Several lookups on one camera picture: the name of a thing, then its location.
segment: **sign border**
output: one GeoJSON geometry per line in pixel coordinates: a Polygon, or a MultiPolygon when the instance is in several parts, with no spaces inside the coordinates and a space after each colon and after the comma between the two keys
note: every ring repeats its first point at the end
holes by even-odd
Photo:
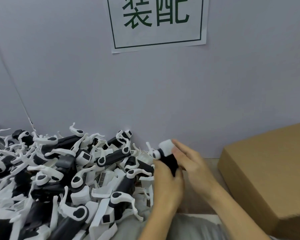
{"type": "Polygon", "coordinates": [[[184,42],[200,41],[201,40],[201,36],[202,36],[202,16],[203,16],[203,12],[204,12],[204,0],[202,0],[202,6],[201,6],[200,39],[196,39],[196,40],[183,40],[183,41],[173,41],[173,42],[156,43],[156,44],[133,45],[133,46],[125,46],[125,47],[116,47],[115,35],[113,33],[113,27],[112,27],[112,19],[111,19],[111,13],[110,13],[109,0],[107,0],[107,2],[108,2],[108,10],[109,10],[109,17],[110,17],[110,23],[111,23],[111,31],[112,31],[112,37],[113,37],[113,44],[114,44],[114,48],[115,49],[133,48],[133,47],[144,47],[144,46],[159,45],[159,44],[175,44],[175,43],[184,43],[184,42]]]}

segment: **chinese character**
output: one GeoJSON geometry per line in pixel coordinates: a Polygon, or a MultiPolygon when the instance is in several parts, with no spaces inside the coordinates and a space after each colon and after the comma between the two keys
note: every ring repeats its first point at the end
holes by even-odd
{"type": "MultiPolygon", "coordinates": [[[[178,16],[178,10],[179,10],[179,3],[181,2],[187,2],[188,0],[176,0],[176,13],[175,13],[175,19],[176,23],[186,23],[188,22],[189,15],[186,14],[185,19],[180,20],[178,16]]],[[[170,24],[173,24],[173,1],[172,0],[165,0],[165,8],[169,10],[169,12],[160,13],[162,11],[164,0],[156,0],[157,3],[157,26],[160,26],[160,23],[162,22],[170,22],[170,24]]]]}
{"type": "MultiPolygon", "coordinates": [[[[140,2],[137,2],[137,3],[136,3],[136,6],[147,5],[147,4],[149,4],[148,1],[140,0],[140,2]]],[[[139,25],[139,23],[138,23],[138,22],[135,23],[135,21],[134,21],[135,18],[138,18],[139,21],[140,21],[143,25],[146,25],[146,26],[148,26],[148,27],[151,27],[151,26],[152,26],[152,24],[146,23],[146,20],[149,18],[148,15],[146,15],[146,16],[144,17],[144,19],[142,19],[142,18],[140,17],[140,15],[152,13],[151,10],[150,10],[150,11],[141,11],[141,12],[139,12],[139,10],[138,10],[137,7],[133,8],[133,1],[132,1],[132,0],[129,0],[129,2],[128,2],[126,5],[124,5],[122,8],[125,10],[128,6],[130,6],[130,9],[134,9],[135,12],[127,13],[127,14],[124,14],[124,15],[123,15],[124,17],[132,16],[132,18],[131,18],[127,23],[124,24],[125,27],[127,27],[129,24],[131,24],[131,28],[132,28],[132,29],[134,29],[135,27],[137,27],[137,26],[139,25]]]]}

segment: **gray fabric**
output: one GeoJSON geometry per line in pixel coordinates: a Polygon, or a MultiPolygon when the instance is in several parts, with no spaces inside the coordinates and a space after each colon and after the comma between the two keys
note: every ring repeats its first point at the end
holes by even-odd
{"type": "MultiPolygon", "coordinates": [[[[150,215],[150,208],[136,206],[144,222],[139,222],[134,216],[124,219],[117,224],[118,231],[112,240],[137,240],[146,220],[150,215]]],[[[229,240],[221,225],[214,224],[206,219],[176,214],[171,223],[167,240],[229,240]]]]}

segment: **forearm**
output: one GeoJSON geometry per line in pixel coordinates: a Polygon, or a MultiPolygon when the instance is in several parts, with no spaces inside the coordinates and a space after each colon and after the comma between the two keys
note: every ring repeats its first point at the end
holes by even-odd
{"type": "Polygon", "coordinates": [[[139,240],[165,240],[175,212],[153,206],[152,213],[139,240]]]}
{"type": "Polygon", "coordinates": [[[224,188],[217,186],[207,200],[220,217],[231,240],[270,240],[224,188]]]}

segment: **hand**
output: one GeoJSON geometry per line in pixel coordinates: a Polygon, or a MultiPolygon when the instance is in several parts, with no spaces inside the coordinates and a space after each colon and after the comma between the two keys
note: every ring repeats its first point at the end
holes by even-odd
{"type": "Polygon", "coordinates": [[[162,161],[154,161],[153,207],[159,211],[175,214],[181,204],[185,182],[181,169],[173,177],[170,168],[162,161]]]}
{"type": "Polygon", "coordinates": [[[203,196],[205,200],[212,197],[214,189],[220,187],[204,158],[200,153],[173,139],[175,147],[172,153],[178,165],[182,166],[188,173],[189,181],[193,189],[203,196]]]}

